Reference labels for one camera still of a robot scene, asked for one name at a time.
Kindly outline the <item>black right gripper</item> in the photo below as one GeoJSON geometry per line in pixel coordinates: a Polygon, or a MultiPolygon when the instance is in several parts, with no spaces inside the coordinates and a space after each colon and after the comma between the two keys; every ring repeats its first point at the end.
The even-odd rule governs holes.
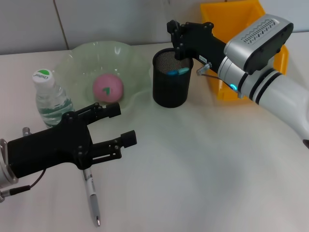
{"type": "Polygon", "coordinates": [[[175,58],[183,60],[194,58],[202,64],[211,63],[211,70],[217,72],[225,58],[225,43],[216,38],[212,22],[180,24],[175,20],[167,23],[167,32],[175,48],[175,58]]]}

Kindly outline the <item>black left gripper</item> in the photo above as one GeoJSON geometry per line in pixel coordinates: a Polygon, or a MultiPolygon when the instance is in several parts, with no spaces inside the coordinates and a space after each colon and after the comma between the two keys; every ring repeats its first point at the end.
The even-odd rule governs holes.
{"type": "Polygon", "coordinates": [[[16,177],[33,174],[62,163],[80,170],[92,165],[87,125],[121,115],[119,103],[101,106],[98,102],[68,116],[53,128],[8,142],[8,163],[16,177]]]}

